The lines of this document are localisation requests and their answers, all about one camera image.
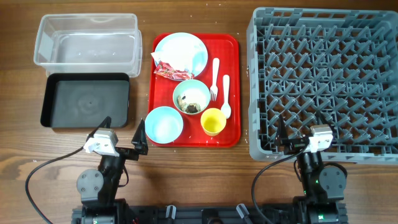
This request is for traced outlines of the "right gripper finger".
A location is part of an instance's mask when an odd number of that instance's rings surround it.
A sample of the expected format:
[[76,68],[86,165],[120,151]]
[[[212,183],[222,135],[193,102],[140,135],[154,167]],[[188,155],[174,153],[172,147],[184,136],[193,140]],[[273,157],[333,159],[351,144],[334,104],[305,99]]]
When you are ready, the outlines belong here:
[[332,123],[330,123],[329,121],[326,120],[325,115],[324,115],[321,111],[316,111],[315,117],[316,117],[316,119],[317,119],[317,124],[318,124],[318,125],[321,125],[321,124],[326,124],[326,125],[328,125],[329,128],[330,128],[331,131],[332,131],[333,136],[334,136],[334,137],[336,136],[336,129],[335,129],[335,126],[334,126]]
[[275,142],[276,146],[285,146],[285,145],[287,145],[288,140],[289,140],[289,137],[287,135],[284,118],[280,114],[279,118],[278,118],[278,127],[277,127],[277,131],[275,134],[274,142]]

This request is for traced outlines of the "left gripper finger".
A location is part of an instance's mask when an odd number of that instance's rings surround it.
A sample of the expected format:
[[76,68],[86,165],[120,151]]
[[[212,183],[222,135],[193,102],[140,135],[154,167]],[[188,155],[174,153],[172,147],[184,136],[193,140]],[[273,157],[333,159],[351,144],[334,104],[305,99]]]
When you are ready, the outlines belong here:
[[95,132],[97,132],[97,130],[99,130],[99,128],[107,128],[109,129],[111,126],[111,117],[107,116],[100,124],[99,126],[97,126],[91,133],[89,133],[89,135],[87,136],[87,140],[89,140],[89,138],[93,138]]
[[140,121],[131,143],[138,154],[147,155],[149,148],[146,139],[145,121],[143,119]]

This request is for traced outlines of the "light blue bowl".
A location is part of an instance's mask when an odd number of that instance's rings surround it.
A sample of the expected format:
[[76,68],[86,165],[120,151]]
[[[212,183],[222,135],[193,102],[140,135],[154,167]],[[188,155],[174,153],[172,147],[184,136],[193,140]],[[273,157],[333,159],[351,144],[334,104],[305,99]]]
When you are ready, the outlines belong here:
[[158,144],[175,141],[183,131],[182,115],[169,106],[153,109],[146,117],[145,129],[147,137]]

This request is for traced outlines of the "yellow plastic cup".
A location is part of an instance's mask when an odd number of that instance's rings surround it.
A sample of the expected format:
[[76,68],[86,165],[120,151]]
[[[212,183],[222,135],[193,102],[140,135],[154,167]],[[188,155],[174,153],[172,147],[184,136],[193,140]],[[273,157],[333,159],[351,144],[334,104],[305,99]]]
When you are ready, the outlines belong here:
[[200,124],[205,134],[216,136],[224,130],[226,126],[226,116],[218,108],[209,108],[202,113]]

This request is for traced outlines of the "green bowl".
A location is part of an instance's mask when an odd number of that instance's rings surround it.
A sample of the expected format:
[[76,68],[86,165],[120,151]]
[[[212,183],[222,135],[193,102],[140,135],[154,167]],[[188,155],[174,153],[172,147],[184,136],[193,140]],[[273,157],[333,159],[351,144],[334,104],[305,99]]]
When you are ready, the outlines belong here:
[[[198,103],[200,105],[201,111],[198,113],[185,113],[180,110],[177,103],[178,95],[185,95],[189,103]],[[199,80],[185,80],[179,83],[172,95],[173,103],[175,107],[182,113],[188,115],[195,115],[203,112],[210,103],[210,91],[209,88]]]

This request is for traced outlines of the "red snack wrapper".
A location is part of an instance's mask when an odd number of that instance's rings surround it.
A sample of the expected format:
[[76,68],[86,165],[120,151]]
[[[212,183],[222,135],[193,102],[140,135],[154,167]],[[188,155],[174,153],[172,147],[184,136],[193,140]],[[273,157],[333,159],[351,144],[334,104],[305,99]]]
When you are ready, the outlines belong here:
[[168,78],[171,80],[191,80],[194,79],[194,74],[190,73],[186,70],[181,71],[181,70],[176,70],[174,69],[169,63],[162,62],[160,61],[158,65],[156,66],[154,73],[156,75],[160,75],[164,78]]

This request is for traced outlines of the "light blue plate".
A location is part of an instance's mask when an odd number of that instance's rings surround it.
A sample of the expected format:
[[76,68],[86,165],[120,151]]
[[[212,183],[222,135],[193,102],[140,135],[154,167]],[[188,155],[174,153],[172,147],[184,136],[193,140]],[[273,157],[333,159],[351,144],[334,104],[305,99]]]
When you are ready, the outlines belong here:
[[207,65],[208,50],[203,41],[193,34],[185,32],[168,34],[156,45],[154,52],[167,49],[184,49],[195,54],[193,59],[194,78],[199,76]]

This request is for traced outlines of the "white napkin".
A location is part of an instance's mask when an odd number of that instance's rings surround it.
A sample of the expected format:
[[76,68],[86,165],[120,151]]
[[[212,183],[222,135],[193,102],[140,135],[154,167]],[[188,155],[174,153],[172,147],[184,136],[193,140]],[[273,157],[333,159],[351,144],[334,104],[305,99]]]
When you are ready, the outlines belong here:
[[173,69],[193,73],[194,53],[184,49],[167,49],[152,52],[151,56],[155,62],[168,63]]

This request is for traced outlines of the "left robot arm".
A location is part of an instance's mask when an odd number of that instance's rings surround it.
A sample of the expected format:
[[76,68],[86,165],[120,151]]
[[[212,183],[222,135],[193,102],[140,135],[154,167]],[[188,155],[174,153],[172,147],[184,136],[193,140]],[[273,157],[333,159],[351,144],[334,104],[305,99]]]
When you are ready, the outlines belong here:
[[97,169],[83,171],[76,182],[81,195],[81,210],[74,210],[72,223],[138,223],[138,216],[125,199],[117,199],[122,174],[127,174],[125,162],[137,161],[148,153],[145,121],[141,120],[132,138],[134,148],[117,147],[118,137],[106,117],[87,137],[83,146],[87,153],[101,156]]

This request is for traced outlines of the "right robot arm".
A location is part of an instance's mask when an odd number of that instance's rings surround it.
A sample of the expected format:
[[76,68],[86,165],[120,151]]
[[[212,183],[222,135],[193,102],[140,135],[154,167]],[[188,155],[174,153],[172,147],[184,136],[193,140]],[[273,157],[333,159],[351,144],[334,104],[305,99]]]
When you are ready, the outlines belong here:
[[334,129],[321,112],[316,116],[321,123],[310,127],[311,134],[301,138],[288,137],[284,119],[279,116],[275,144],[284,148],[285,155],[296,158],[304,196],[294,197],[293,213],[296,223],[348,223],[344,190],[347,170],[335,163],[324,163],[321,152],[328,149]]

